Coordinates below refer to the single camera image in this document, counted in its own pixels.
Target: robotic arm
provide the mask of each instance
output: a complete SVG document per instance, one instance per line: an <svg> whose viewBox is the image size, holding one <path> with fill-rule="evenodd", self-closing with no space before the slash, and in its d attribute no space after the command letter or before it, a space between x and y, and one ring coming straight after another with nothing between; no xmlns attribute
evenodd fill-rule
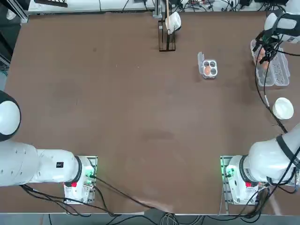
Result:
<svg viewBox="0 0 300 225"><path fill-rule="evenodd" d="M288 3L286 10L290 9L293 13L281 10L271 13L265 21L264 30L256 37L253 51L260 46L265 49L260 63L271 61L277 53L276 47L282 42L300 42L299 2L290 0ZM287 134L254 143L246 156L232 157L225 173L234 204L246 204L262 184L278 183L291 161L293 164L281 184L299 185L300 156L292 160L300 147L299 137L300 124Z"/></svg>
<svg viewBox="0 0 300 225"><path fill-rule="evenodd" d="M19 105L0 91L0 187L63 182L65 197L87 203L94 181L90 175L95 174L90 160L66 150L36 149L9 140L20 123Z"/></svg>
<svg viewBox="0 0 300 225"><path fill-rule="evenodd" d="M295 4L297 3L292 1L287 8L292 8ZM276 47L279 47L282 42L298 43L300 41L300 15L282 10L271 13L265 21L264 30L255 40L254 52L259 46L265 49L265 56L260 63L270 62L277 53Z"/></svg>

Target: black cable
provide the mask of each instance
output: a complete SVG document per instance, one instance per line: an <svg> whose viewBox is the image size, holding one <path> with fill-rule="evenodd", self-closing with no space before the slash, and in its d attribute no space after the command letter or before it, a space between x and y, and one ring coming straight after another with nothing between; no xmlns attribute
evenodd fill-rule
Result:
<svg viewBox="0 0 300 225"><path fill-rule="evenodd" d="M49 223L50 223L50 225L52 225L50 214L48 214L48 217L49 217Z"/></svg>
<svg viewBox="0 0 300 225"><path fill-rule="evenodd" d="M283 51L280 51L280 50L277 50L277 52L287 54L287 55L291 55L291 56L300 56L300 54L293 54L293 53L289 53L289 52L283 52Z"/></svg>
<svg viewBox="0 0 300 225"><path fill-rule="evenodd" d="M258 11L260 11L264 6L265 6L265 3L263 3L263 5L258 9Z"/></svg>
<svg viewBox="0 0 300 225"><path fill-rule="evenodd" d="M274 117L274 119L276 120L277 124L280 126L280 128L282 129L282 131L286 134L287 133L287 130L286 128L284 127L284 125L281 123L281 121L274 115L274 113L272 112L270 106L268 106L265 101L263 100L262 96L261 96L261 93L258 89L258 84L257 84L257 77L256 77L256 69L257 69L257 63L258 63L258 56L262 50L262 46L258 52L258 55L257 55L257 58L256 58L256 62L255 62L255 86L256 86L256 90L257 90L257 93L259 95L259 98L261 99L262 103L265 105L265 107L268 109L268 111L271 113L271 115Z"/></svg>
<svg viewBox="0 0 300 225"><path fill-rule="evenodd" d="M110 224L110 225L117 225L117 224L123 223L123 222L126 221L126 220L133 219L133 218L137 218L137 217L145 218L145 219L147 219L148 221L150 221L151 223L153 223L154 225L158 225L158 224L155 223L153 220L151 220L151 219L149 219L148 217L143 216L143 215L137 215L137 216L128 217L128 218L126 218L126 219L123 219L123 220L121 220L121 221L119 221L119 222L117 222L117 223Z"/></svg>
<svg viewBox="0 0 300 225"><path fill-rule="evenodd" d="M288 193L288 194L295 194L297 192L297 189L295 188L293 191L288 191L288 190L285 190L284 188L278 186L279 189L283 190L284 192Z"/></svg>
<svg viewBox="0 0 300 225"><path fill-rule="evenodd" d="M114 218L112 218L112 220L111 221L109 221L106 225L109 225L109 224L111 224L115 219L116 219L117 217L114 217Z"/></svg>
<svg viewBox="0 0 300 225"><path fill-rule="evenodd" d="M195 8L194 8L194 4L192 3L192 8L193 8L193 11L195 12Z"/></svg>
<svg viewBox="0 0 300 225"><path fill-rule="evenodd" d="M202 219L202 221L201 221L201 224L200 224L200 225L203 225L203 223L204 223L204 219L205 219L205 216L203 216L203 219Z"/></svg>
<svg viewBox="0 0 300 225"><path fill-rule="evenodd" d="M258 217L253 220L253 221L246 221L244 220L243 218L240 218L242 221L244 221L245 223L248 223L248 224L252 224L252 223L255 223L257 220L259 220L259 218L261 217L261 213L258 215Z"/></svg>
<svg viewBox="0 0 300 225"><path fill-rule="evenodd" d="M144 0L144 5L145 5L145 8L146 8L146 11L148 11L148 8L146 6L146 0Z"/></svg>
<svg viewBox="0 0 300 225"><path fill-rule="evenodd" d="M279 185L282 186L282 185L286 185L286 184L290 183L290 182L292 181L293 177L295 176L296 171L297 171L297 170L296 170L296 167L294 167L294 170L293 170L293 172L292 172L292 174L291 174L291 177L290 177L288 180L286 180L285 182L283 182L283 183L281 183L281 184L279 184ZM268 182L269 182L271 185L273 185L273 186L277 185L277 183L273 183L273 182L272 182L272 179L271 179L271 178L269 178Z"/></svg>
<svg viewBox="0 0 300 225"><path fill-rule="evenodd" d="M129 2L129 0L127 0L127 2L125 3L125 5L124 5L124 7L122 9L122 12L124 11L124 9L125 9L125 7L126 7L126 5L127 5L128 2Z"/></svg>
<svg viewBox="0 0 300 225"><path fill-rule="evenodd" d="M94 186L94 188L95 188L95 190L99 193L99 195L100 195L100 197L101 197L101 200L102 200L102 202L103 202L103 206L104 206L104 208L108 211L108 214L109 214L111 217L116 217L117 215L115 215L114 213L111 213L111 212L108 210L107 205L106 205L105 200L104 200L104 197L103 197L103 194L102 194L102 192L100 191L100 189L99 189L98 187L96 187L96 186Z"/></svg>
<svg viewBox="0 0 300 225"><path fill-rule="evenodd" d="M207 1L208 1L208 3L210 4L210 8L211 8L211 10L212 10L212 11L214 11L214 7L212 6L212 4L211 4L210 0L207 0Z"/></svg>
<svg viewBox="0 0 300 225"><path fill-rule="evenodd" d="M266 82L267 82L267 76L268 76L269 67L270 67L270 62L268 63L268 67L267 67L267 70L266 70L266 76L265 76L264 82L263 82L263 94L264 94L265 97L267 96L266 95Z"/></svg>
<svg viewBox="0 0 300 225"><path fill-rule="evenodd" d="M119 194L121 194L121 195L123 195L123 196L129 198L130 200L134 201L135 203L138 203L139 205L141 205L141 206L143 206L143 207L146 207L146 208L149 208L149 209L154 209L154 207L148 206L147 204L144 204L144 203L142 203L142 202L140 202L140 201L134 199L133 197L131 197L131 196L125 194L124 192L122 192L122 191L116 189L114 186L110 185L109 183L105 182L104 180L102 180L102 179L100 179L100 178L98 178L98 177L96 177L96 176L94 176L94 175L91 175L90 177L91 177L91 178L94 178L94 179L97 179L98 181L100 181L100 182L106 184L107 186L109 186L109 187L110 187L111 189L113 189L114 191L116 191L116 192L118 192Z"/></svg>
<svg viewBox="0 0 300 225"><path fill-rule="evenodd" d="M36 193L36 194L39 194L39 195L43 195L45 197L49 197L49 198L54 198L54 199L62 199L62 200L69 200L69 201L72 201L72 202L76 202L76 203L80 203L80 204L83 204L83 205L86 205L86 206L90 206L92 208L95 208L95 209L99 209L99 210L102 210L102 211L105 211L105 212L109 212L108 210L104 209L104 208L101 208L101 207L98 207L98 206L95 206L95 205L91 205L91 204L88 204L88 203L84 203L84 202L81 202L81 201L78 201L78 200L75 200L75 199L71 199L71 198L65 198L65 197L57 197L57 196L53 196L53 195L48 195L46 193L43 193L43 192L39 192L39 191L36 191L34 190L33 188L29 187L30 188L30 192L33 192L33 193Z"/></svg>
<svg viewBox="0 0 300 225"><path fill-rule="evenodd" d="M65 202L58 201L58 200L54 200L54 199L52 199L52 198L50 198L50 197L47 197L47 196L45 196L45 195L43 195L43 196L45 196L46 198L43 198L43 197L40 197L40 196L36 196L36 195L32 194L32 193L28 190L28 187L29 187L29 186L27 186L27 185L20 185L20 186L22 187L22 189L23 189L27 194L29 194L29 195L31 195L31 196L33 196L33 197L35 197L35 198L38 198L38 199L42 199L42 200L45 200L45 201L53 202L53 203L57 204L58 206L60 206L60 207L61 207L62 209L64 209L68 214L70 214L70 215L72 215L72 216L81 216L81 217L90 217L90 216L91 216L91 214L87 216L87 215L83 215L83 214L79 213L73 206L71 206L71 205L69 205L69 204L67 204L67 203L65 203ZM65 207L63 207L62 205L60 205L59 203L61 203L61 204L63 204L63 205L66 205L66 206L70 207L76 214L70 212L70 211L67 210Z"/></svg>
<svg viewBox="0 0 300 225"><path fill-rule="evenodd" d="M213 217L210 217L210 216L208 216L208 217L211 218L211 219L217 220L217 221L229 221L229 220L237 219L237 218L239 218L239 217L242 215L243 211L246 209L246 207L248 206L248 204L249 204L249 202L251 201L251 199L252 199L257 193L259 193L260 191L261 191L261 190L256 191L256 192L249 198L248 202L246 203L246 205L244 206L244 208L241 210L241 212L240 212L238 215L234 216L233 218L229 218L229 219L217 219L217 218L213 218Z"/></svg>
<svg viewBox="0 0 300 225"><path fill-rule="evenodd" d="M228 1L221 0L221 1L223 1L223 2L226 2L226 3L227 3L226 9L225 9L225 11L227 11L227 8L228 8L228 6L230 6L230 1L229 1L229 0L228 0Z"/></svg>
<svg viewBox="0 0 300 225"><path fill-rule="evenodd" d="M178 9L178 7L181 5L182 1L183 1L183 0L180 1L180 3L178 4L178 6L176 7L176 9L175 9L174 12L176 12L176 10Z"/></svg>

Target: brown table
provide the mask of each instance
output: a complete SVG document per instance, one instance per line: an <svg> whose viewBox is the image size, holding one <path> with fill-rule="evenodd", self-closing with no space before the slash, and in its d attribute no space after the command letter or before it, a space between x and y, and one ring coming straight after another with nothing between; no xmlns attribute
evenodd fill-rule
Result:
<svg viewBox="0 0 300 225"><path fill-rule="evenodd" d="M247 154L254 142L280 133L254 89L250 41L265 13L181 15L177 50L167 53L158 52L150 13L31 17L21 28L6 86L22 110L14 140L98 155L98 175L162 210L217 214L220 155ZM284 47L300 52L297 45ZM199 75L199 51L217 61L216 80ZM271 103L291 100L295 114L285 122L291 129L300 121L300 76L299 59L288 61L291 84L268 96ZM60 184L34 187L63 195ZM110 210L145 210L100 187ZM2 187L0 199L1 212L61 212L19 187ZM298 194L278 191L274 201L282 214L300 214L293 207ZM95 204L101 205L99 196ZM230 206L230 213L240 209Z"/></svg>

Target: egg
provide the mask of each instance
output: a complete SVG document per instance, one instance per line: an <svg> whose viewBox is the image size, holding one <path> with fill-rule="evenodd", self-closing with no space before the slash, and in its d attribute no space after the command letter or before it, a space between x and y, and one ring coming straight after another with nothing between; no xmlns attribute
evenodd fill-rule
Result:
<svg viewBox="0 0 300 225"><path fill-rule="evenodd" d="M209 76L210 75L210 71L211 71L211 68L210 66L206 66L205 69L204 69L204 74Z"/></svg>
<svg viewBox="0 0 300 225"><path fill-rule="evenodd" d="M261 52L259 53L259 55L263 57L263 56L265 55L265 53L266 53L265 49L262 48L262 49L261 49Z"/></svg>
<svg viewBox="0 0 300 225"><path fill-rule="evenodd" d="M258 56L258 62L260 62L263 59L261 55Z"/></svg>
<svg viewBox="0 0 300 225"><path fill-rule="evenodd" d="M269 62L263 62L262 68L263 68L264 70L267 70L267 69L268 69L268 66L269 66Z"/></svg>

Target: clear plastic container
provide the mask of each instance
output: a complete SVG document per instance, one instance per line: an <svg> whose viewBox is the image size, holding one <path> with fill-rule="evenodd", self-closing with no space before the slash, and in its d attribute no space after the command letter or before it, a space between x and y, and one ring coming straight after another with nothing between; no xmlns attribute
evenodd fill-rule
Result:
<svg viewBox="0 0 300 225"><path fill-rule="evenodd" d="M215 60L205 60L202 52L198 53L199 72L204 79L214 79L218 74L217 62ZM209 73L205 73L205 69L209 68Z"/></svg>
<svg viewBox="0 0 300 225"><path fill-rule="evenodd" d="M256 63L256 58L260 47L256 52L253 52L253 48L255 47L255 40L251 41L250 48L253 57L254 63ZM264 85L266 71L262 68L262 66L258 63L256 68L256 77L258 79L258 85ZM291 76L290 71L288 69L288 62L285 55L281 52L278 52L274 59L270 62L268 76L266 80L266 86L287 86L290 83L289 77Z"/></svg>
<svg viewBox="0 0 300 225"><path fill-rule="evenodd" d="M259 47L256 52L253 52L253 48L255 47L255 44L256 44L256 41L252 40L251 44L250 44L250 49L251 49L254 64L256 63L256 58L257 58L259 50L260 50L260 47ZM258 85L263 87L264 79L266 77L266 70L263 69L263 67L259 63L257 63L257 67L256 67L256 77L258 80ZM268 75L267 75L267 80L266 80L266 86L273 86L274 84L275 84L274 76L272 74L272 70L269 69Z"/></svg>
<svg viewBox="0 0 300 225"><path fill-rule="evenodd" d="M272 74L274 75L274 81L276 86L287 86L290 84L290 71L288 69L288 63L285 55L278 52L272 60L271 64Z"/></svg>

